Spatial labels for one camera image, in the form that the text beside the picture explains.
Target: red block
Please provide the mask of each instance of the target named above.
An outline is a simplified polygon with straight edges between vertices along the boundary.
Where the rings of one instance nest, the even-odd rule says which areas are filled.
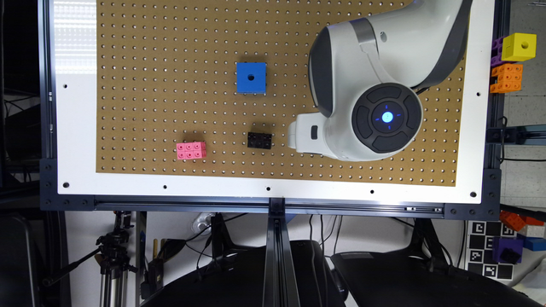
[[[500,220],[513,231],[520,231],[526,225],[519,215],[508,211],[501,211]]]
[[[539,221],[536,218],[532,217],[521,217],[523,222],[525,222],[527,225],[537,225],[537,226],[544,226],[543,221]]]
[[[185,142],[177,144],[178,159],[202,159],[206,157],[204,142]]]

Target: tripod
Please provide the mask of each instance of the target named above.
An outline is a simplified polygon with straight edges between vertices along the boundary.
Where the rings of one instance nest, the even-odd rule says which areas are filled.
[[[80,260],[69,264],[50,277],[45,278],[43,280],[45,286],[53,285],[76,269],[82,262],[95,256],[95,260],[101,267],[102,275],[100,306],[121,307],[123,305],[127,271],[135,273],[138,269],[129,264],[131,259],[127,256],[127,248],[125,247],[127,242],[129,242],[129,233],[126,229],[132,227],[131,212],[116,211],[115,214],[113,231],[100,236],[96,240],[96,245],[99,247]]]

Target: black chair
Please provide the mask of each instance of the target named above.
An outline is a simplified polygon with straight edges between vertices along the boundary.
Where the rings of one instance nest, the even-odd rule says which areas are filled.
[[[431,257],[422,251],[424,241]],[[526,295],[447,264],[429,219],[416,219],[408,247],[395,252],[342,252],[336,274],[359,306],[538,307]]]

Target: blue light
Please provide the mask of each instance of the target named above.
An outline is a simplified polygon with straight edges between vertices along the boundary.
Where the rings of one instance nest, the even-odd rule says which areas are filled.
[[[383,113],[383,115],[381,116],[381,119],[383,119],[383,122],[384,123],[390,123],[392,122],[392,119],[394,118],[394,116],[392,115],[392,113],[390,112],[385,112]]]

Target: black circular sensor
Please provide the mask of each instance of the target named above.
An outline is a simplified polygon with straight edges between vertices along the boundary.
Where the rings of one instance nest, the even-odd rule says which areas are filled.
[[[385,101],[372,112],[372,125],[383,133],[393,133],[404,123],[404,110],[394,101]]]
[[[419,98],[395,83],[377,84],[358,97],[352,109],[352,129],[358,140],[378,154],[404,148],[422,121]]]

